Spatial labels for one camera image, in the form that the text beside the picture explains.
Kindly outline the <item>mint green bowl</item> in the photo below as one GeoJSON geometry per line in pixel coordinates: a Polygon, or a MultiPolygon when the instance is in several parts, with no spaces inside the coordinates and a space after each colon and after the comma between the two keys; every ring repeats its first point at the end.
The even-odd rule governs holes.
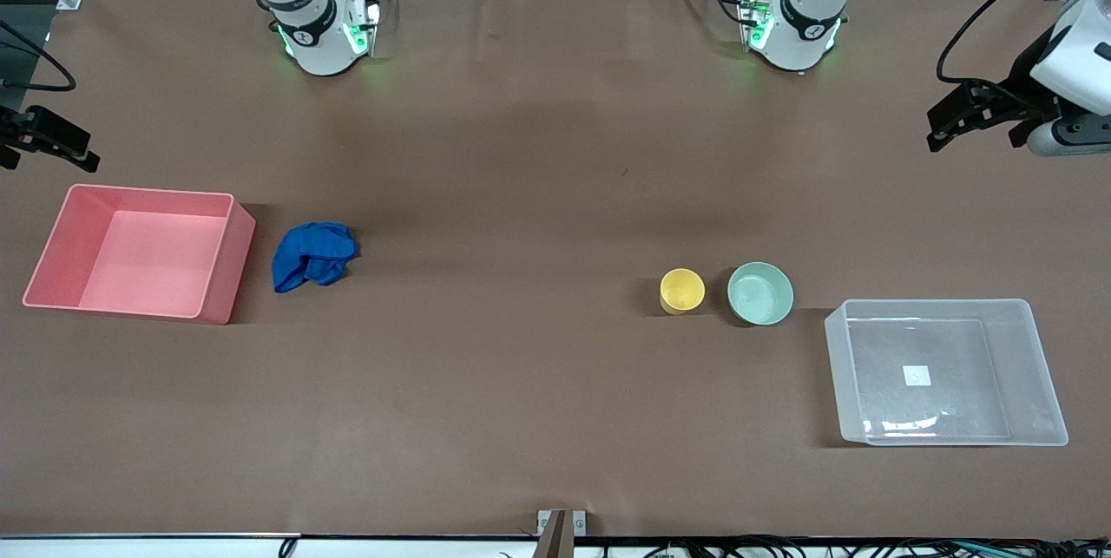
{"type": "Polygon", "coordinates": [[[731,273],[725,297],[735,316],[751,325],[781,322],[794,307],[794,288],[774,265],[749,262],[731,273]]]}

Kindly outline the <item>yellow cup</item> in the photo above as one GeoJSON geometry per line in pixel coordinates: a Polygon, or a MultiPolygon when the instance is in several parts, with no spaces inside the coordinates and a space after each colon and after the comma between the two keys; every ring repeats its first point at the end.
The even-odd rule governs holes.
{"type": "Polygon", "coordinates": [[[687,313],[705,300],[705,281],[685,268],[667,271],[659,283],[659,301],[665,313],[687,313]]]}

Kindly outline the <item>pink plastic box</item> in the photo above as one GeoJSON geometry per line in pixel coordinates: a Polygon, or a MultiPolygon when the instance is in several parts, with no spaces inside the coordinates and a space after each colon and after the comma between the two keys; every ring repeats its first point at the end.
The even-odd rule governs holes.
{"type": "Polygon", "coordinates": [[[256,226],[233,195],[73,185],[23,303],[56,312],[226,325],[256,226]]]}

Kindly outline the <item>clear plastic box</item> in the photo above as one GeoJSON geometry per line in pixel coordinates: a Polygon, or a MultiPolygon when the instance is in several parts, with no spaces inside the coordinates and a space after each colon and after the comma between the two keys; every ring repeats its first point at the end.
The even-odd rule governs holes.
{"type": "Polygon", "coordinates": [[[1023,299],[849,299],[825,317],[838,428],[878,447],[1062,447],[1068,429],[1023,299]],[[908,387],[904,365],[932,385],[908,387]]]}

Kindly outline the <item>crumpled blue cloth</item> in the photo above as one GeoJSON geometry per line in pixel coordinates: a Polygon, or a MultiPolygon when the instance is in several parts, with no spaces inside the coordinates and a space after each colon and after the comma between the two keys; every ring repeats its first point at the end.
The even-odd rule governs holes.
{"type": "Polygon", "coordinates": [[[283,235],[273,255],[271,275],[276,293],[292,292],[312,281],[337,282],[346,266],[358,256],[358,242],[344,223],[309,222],[283,235]]]}

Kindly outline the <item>brown table cover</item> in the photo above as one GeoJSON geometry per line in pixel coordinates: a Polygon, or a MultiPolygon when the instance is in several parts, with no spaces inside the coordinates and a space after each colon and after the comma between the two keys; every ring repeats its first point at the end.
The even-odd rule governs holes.
{"type": "Polygon", "coordinates": [[[927,147],[983,1],[851,0],[805,74],[707,0],[398,0],[336,78],[254,0],[56,16],[78,87],[31,101],[101,165],[0,170],[0,534],[1111,535],[1111,157],[927,147]],[[233,321],[28,308],[76,183],[233,195],[233,321]],[[276,293],[309,222],[358,256],[276,293]],[[727,302],[749,262],[781,322],[727,302]],[[823,320],[899,298],[1025,299],[1067,446],[845,444],[823,320]]]}

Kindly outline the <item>metal mounting bracket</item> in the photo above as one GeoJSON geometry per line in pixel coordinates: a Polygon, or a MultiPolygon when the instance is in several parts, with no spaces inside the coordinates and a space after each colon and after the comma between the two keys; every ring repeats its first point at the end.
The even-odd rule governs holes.
{"type": "Polygon", "coordinates": [[[575,539],[585,536],[587,520],[585,510],[539,511],[539,538],[532,558],[575,558],[575,539]]]}

